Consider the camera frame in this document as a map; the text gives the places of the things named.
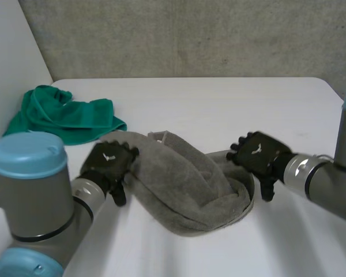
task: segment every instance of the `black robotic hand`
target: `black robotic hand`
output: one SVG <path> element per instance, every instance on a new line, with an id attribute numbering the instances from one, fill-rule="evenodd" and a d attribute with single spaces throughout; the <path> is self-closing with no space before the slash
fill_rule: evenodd
<path id="1" fill-rule="evenodd" d="M 274 183 L 280 178 L 274 168 L 274 161 L 284 154 L 292 154 L 283 143 L 261 132 L 248 133 L 240 137 L 238 144 L 232 144 L 234 152 L 227 153 L 227 160 L 243 166 L 260 181 L 261 197 L 271 201 L 274 196 Z"/>
<path id="2" fill-rule="evenodd" d="M 117 206 L 123 206 L 127 200 L 122 180 L 139 154 L 138 149 L 130 148 L 128 143 L 98 143 L 83 164 L 80 178 L 94 181 L 105 195 L 112 195 Z"/>

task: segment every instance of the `gray robot arm segment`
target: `gray robot arm segment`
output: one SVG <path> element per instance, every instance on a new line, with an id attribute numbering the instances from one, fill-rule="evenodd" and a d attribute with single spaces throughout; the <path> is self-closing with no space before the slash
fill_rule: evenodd
<path id="1" fill-rule="evenodd" d="M 296 155 L 284 171 L 284 185 L 346 219 L 346 171 L 315 156 Z"/>

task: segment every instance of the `white wall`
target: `white wall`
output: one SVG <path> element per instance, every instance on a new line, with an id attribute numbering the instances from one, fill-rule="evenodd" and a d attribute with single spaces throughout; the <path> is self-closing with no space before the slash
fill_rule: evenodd
<path id="1" fill-rule="evenodd" d="M 0 137 L 21 96 L 52 79 L 17 0 L 0 0 Z M 0 209 L 0 254 L 11 242 Z"/>

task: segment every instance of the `light blue base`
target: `light blue base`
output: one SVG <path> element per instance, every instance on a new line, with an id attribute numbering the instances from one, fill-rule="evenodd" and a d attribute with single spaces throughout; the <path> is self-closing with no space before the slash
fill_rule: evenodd
<path id="1" fill-rule="evenodd" d="M 8 248 L 0 257 L 0 277 L 61 277 L 62 266 L 54 259 L 25 248 Z"/>

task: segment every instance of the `white table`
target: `white table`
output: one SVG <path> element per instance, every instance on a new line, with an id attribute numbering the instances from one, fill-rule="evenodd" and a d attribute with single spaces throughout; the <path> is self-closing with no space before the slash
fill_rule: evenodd
<path id="1" fill-rule="evenodd" d="M 169 130 L 202 152 L 228 149 L 262 130 L 295 152 L 334 154 L 342 100 L 316 78 L 61 80 L 75 100 L 112 99 L 129 130 Z M 67 147 L 77 176 L 93 144 Z M 344 276 L 346 222 L 276 185 L 271 203 L 257 186 L 240 222 L 194 238 L 171 234 L 129 196 L 110 197 L 69 264 L 71 277 Z"/>

